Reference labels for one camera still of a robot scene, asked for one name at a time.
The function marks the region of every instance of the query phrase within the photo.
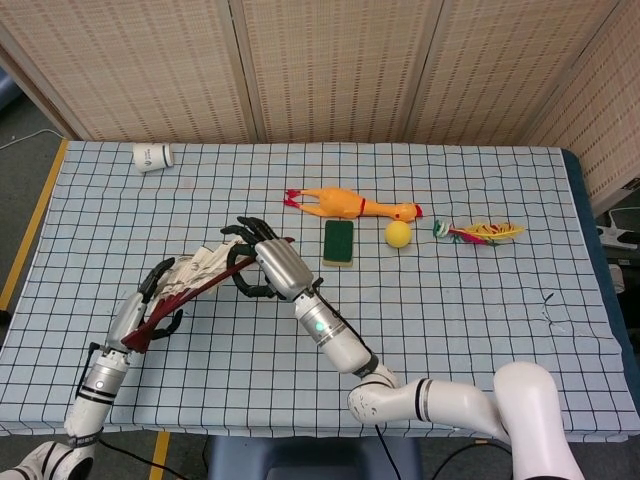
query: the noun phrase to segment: table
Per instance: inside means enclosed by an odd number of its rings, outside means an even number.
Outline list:
[[[500,366],[535,361],[560,389],[571,440],[640,433],[632,398],[640,375],[602,273],[579,164],[567,152],[345,143],[172,149],[173,168],[141,175],[131,144],[69,144],[0,355],[3,433],[62,431],[84,347],[104,341],[152,266],[215,247],[220,227],[237,215],[263,217],[294,237],[325,278],[327,299],[403,381],[429,376],[491,391]],[[400,251],[384,243],[388,219],[358,219],[353,267],[325,267],[324,220],[282,203],[287,188],[321,186],[416,202],[426,218]],[[432,237],[434,216],[460,226],[509,220],[527,231],[498,248],[453,244]],[[346,408],[356,382],[317,352],[291,304],[242,298],[225,284],[188,304],[169,340],[132,356],[105,429],[372,435]],[[473,433],[418,421],[383,431]]]

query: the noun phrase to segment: robotic arm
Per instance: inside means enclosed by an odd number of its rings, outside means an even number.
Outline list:
[[[478,388],[423,378],[401,386],[391,370],[365,345],[358,333],[319,293],[322,279],[314,276],[285,239],[262,220],[238,218],[223,233],[240,235],[227,264],[239,255],[258,261],[267,285],[250,286],[240,273],[235,284],[247,296],[277,295],[295,304],[295,315],[320,350],[340,373],[353,373],[361,382],[349,394],[351,413],[363,424],[417,419],[453,425],[492,435],[511,443],[516,480],[583,480],[567,444],[553,378],[530,363],[512,363],[494,377],[497,403]],[[75,403],[65,421],[67,444],[47,442],[17,467],[0,473],[0,480],[84,480],[93,465],[95,444],[129,368],[130,353],[122,340],[143,322],[151,296],[173,259],[161,262],[129,297],[113,321],[105,345],[88,375],[83,372]],[[174,320],[179,324],[181,312]],[[154,338],[169,334],[156,331]]]
[[[583,480],[567,444],[558,393],[542,367],[516,362],[494,377],[497,403],[472,385],[423,378],[400,386],[391,370],[369,350],[360,336],[320,295],[319,281],[284,239],[257,218],[239,217],[223,233],[240,235],[247,245],[232,249],[228,267],[238,254],[253,256],[268,284],[249,286],[234,275],[247,296],[274,296],[295,304],[295,315],[340,373],[361,379],[348,397],[351,413],[363,424],[421,420],[484,432],[511,443],[516,480]]]
[[[129,369],[130,350],[121,340],[144,319],[147,304],[158,280],[174,263],[167,259],[149,273],[136,293],[120,308],[105,345],[91,344],[89,358],[80,379],[76,400],[64,428],[67,443],[46,442],[27,455],[20,465],[0,473],[0,480],[84,480],[93,466],[95,446],[104,421]],[[102,353],[85,375],[92,353]]]

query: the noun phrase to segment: paper cup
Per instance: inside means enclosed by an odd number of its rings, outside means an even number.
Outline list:
[[[173,154],[168,143],[136,143],[133,162],[140,172],[150,172],[173,166]]]
[[[613,280],[613,289],[616,294],[624,292],[624,276],[622,275],[622,269],[620,265],[609,264],[609,271],[611,272],[611,280]]]

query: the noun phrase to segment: rubber chicken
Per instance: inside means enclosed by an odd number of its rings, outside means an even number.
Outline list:
[[[301,205],[293,200],[300,195],[317,197],[319,204],[317,206]],[[284,204],[319,217],[357,218],[360,215],[380,215],[403,222],[412,222],[416,218],[422,217],[422,209],[414,203],[383,205],[367,200],[351,190],[337,187],[287,190]]]

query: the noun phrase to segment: green sponge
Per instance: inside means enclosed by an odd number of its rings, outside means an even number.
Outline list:
[[[327,220],[324,232],[322,263],[330,267],[353,265],[353,222]]]

